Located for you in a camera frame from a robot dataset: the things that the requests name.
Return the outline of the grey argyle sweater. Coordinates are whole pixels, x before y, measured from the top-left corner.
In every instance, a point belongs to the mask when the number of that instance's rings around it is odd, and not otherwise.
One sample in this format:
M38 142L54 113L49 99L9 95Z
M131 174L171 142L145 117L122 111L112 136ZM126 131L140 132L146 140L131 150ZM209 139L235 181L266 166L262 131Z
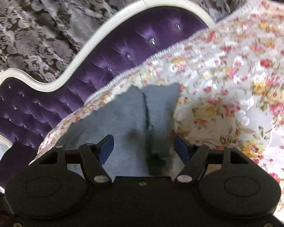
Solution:
M80 145L114 137L114 149L104 164L116 176L172 176L173 113L179 84L130 87L113 101L70 125L57 145L74 150Z

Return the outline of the floral bedspread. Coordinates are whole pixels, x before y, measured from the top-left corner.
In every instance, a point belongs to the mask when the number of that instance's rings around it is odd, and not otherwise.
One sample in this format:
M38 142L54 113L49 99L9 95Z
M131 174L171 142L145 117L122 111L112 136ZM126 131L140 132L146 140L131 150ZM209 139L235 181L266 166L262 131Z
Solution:
M284 223L284 4L248 0L213 28L154 54L113 78L41 143L52 149L70 125L130 87L179 83L174 130L189 142L234 146L280 185Z

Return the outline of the purple tufted headboard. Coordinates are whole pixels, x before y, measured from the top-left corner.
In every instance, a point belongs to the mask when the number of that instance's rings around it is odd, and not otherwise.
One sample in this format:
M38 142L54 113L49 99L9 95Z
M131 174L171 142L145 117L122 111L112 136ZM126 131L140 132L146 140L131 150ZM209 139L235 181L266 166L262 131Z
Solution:
M36 156L45 136L112 79L214 25L189 0L139 0L108 19L62 75L50 83L9 68L0 72L0 186Z

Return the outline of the damask patterned curtain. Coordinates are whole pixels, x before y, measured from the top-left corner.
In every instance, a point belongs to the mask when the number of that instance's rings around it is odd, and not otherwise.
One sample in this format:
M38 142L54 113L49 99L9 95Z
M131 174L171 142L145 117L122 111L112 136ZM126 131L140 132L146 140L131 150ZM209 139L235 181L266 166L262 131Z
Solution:
M51 82L113 14L137 0L0 0L0 72ZM246 0L190 0L215 21Z

